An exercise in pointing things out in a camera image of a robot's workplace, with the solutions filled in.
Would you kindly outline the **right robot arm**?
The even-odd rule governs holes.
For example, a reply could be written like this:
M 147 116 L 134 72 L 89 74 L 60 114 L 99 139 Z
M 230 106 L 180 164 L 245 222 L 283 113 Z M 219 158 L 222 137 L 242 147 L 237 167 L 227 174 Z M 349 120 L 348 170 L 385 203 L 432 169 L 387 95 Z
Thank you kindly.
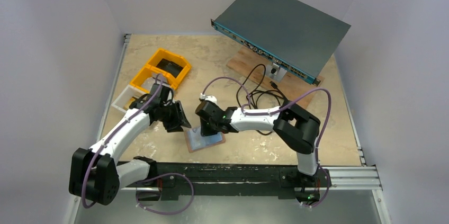
M 297 178 L 310 185 L 318 178 L 317 143 L 322 133 L 320 120 L 306 109 L 291 101 L 270 109 L 221 109 L 212 95 L 201 95 L 195 110 L 200 118 L 201 135 L 239 133 L 257 130 L 276 133 L 284 143 L 297 153 Z

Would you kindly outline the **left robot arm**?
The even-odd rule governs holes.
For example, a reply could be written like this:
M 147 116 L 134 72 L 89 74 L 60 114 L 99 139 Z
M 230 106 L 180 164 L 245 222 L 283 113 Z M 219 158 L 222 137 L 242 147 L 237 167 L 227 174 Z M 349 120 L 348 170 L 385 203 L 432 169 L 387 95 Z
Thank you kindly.
M 137 156 L 120 163 L 120 158 L 154 122 L 161 122 L 168 133 L 191 127 L 181 102 L 173 97 L 174 91 L 169 86 L 154 83 L 149 93 L 129 105 L 106 136 L 88 149 L 78 148 L 71 158 L 69 193 L 79 196 L 84 207 L 90 208 L 94 203 L 110 204 L 119 189 L 133 183 L 154 185 L 159 175 L 155 160 Z

